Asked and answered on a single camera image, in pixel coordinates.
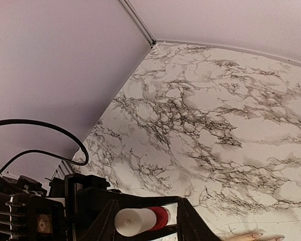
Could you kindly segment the mannequin hand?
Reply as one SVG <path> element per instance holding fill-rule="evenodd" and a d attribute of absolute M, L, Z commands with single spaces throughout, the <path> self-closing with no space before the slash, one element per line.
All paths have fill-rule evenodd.
<path fill-rule="evenodd" d="M 261 240 L 260 238 L 263 236 L 263 233 L 249 233 L 249 234 L 243 234 L 238 235 L 234 237 L 230 237 L 226 239 L 225 241 L 256 241 Z M 267 239 L 267 241 L 283 241 L 285 239 L 285 236 L 275 236 Z"/>

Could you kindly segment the red nail polish bottle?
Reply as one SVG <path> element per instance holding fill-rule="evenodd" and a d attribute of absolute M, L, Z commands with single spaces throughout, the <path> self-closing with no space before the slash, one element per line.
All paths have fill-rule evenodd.
<path fill-rule="evenodd" d="M 146 231 L 161 230 L 170 220 L 170 211 L 162 206 L 126 208 L 116 214 L 114 226 L 122 236 L 133 237 Z"/>

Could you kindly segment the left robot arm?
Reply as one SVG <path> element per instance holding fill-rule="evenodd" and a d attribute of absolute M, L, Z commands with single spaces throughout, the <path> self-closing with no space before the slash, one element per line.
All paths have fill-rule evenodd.
<path fill-rule="evenodd" d="M 186 198 L 125 194 L 78 173 L 50 187 L 0 176 L 0 240 L 218 240 Z"/>

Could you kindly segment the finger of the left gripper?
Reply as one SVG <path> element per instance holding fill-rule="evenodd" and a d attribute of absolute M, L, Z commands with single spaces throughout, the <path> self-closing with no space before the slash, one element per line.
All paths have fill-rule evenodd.
<path fill-rule="evenodd" d="M 178 201 L 177 237 L 186 241 L 221 241 L 186 198 Z"/>
<path fill-rule="evenodd" d="M 110 183 L 94 175 L 70 174 L 65 177 L 67 240 L 93 240 L 104 229 L 109 215 L 108 201 L 100 201 Z"/>

